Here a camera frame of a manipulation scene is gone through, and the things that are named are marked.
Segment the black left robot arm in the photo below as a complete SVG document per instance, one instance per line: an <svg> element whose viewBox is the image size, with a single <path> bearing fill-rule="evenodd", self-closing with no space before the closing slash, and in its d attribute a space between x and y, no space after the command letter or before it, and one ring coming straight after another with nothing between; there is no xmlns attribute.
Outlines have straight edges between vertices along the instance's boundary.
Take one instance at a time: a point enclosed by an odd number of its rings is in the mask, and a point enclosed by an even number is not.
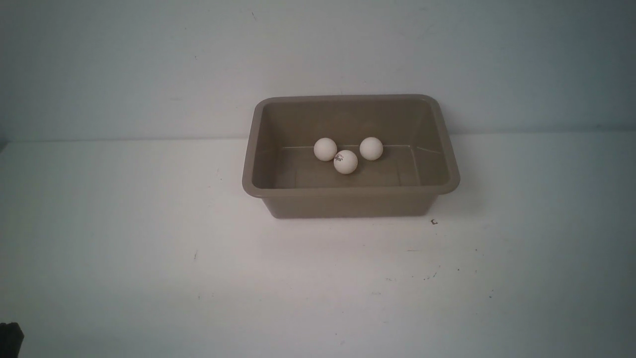
<svg viewBox="0 0 636 358"><path fill-rule="evenodd" d="M17 358L20 353L24 333L16 322L0 324L0 357Z"/></svg>

